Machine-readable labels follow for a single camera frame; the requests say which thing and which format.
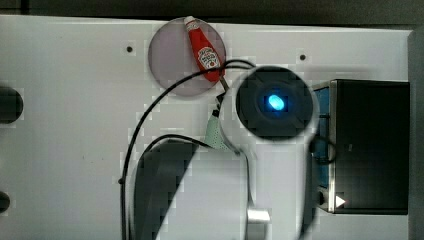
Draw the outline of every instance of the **ketchup bottle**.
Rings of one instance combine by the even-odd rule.
[[[222,64],[215,48],[203,34],[203,31],[199,28],[197,21],[193,17],[186,17],[184,19],[187,32],[191,42],[191,48],[193,49],[193,55],[196,59],[197,66],[200,70],[206,70],[210,68],[220,67]],[[219,71],[213,71],[204,74],[205,78],[210,82],[217,82],[220,80]]]

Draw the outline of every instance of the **white table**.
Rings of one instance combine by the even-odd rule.
[[[16,88],[25,102],[15,124],[0,126],[0,190],[13,201],[0,216],[0,239],[120,239],[117,180],[137,120],[163,91],[146,56],[162,24],[0,16],[0,83]],[[213,26],[228,59],[283,65],[309,84],[407,81],[410,31]],[[128,44],[134,52],[125,51]],[[229,72],[227,79],[238,75]],[[202,139],[221,91],[217,86],[200,97],[166,98],[144,125],[133,159],[164,133]],[[309,239],[408,237],[407,216],[319,215]]]

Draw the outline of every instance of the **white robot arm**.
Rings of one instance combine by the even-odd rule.
[[[130,188],[131,239],[298,239],[314,210],[317,113],[314,93],[290,70],[249,71],[221,104],[232,151],[174,140],[143,154]]]

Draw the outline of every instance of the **black box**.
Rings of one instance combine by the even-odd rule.
[[[409,83],[332,80],[314,91],[318,134],[336,148],[335,161],[318,169],[319,207],[337,214],[407,214]],[[331,159],[329,150],[322,141],[314,156]]]

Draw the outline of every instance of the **blue light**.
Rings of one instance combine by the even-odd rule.
[[[281,111],[284,108],[284,101],[277,95],[271,95],[268,98],[269,104],[271,104],[271,107],[274,108],[277,111]]]

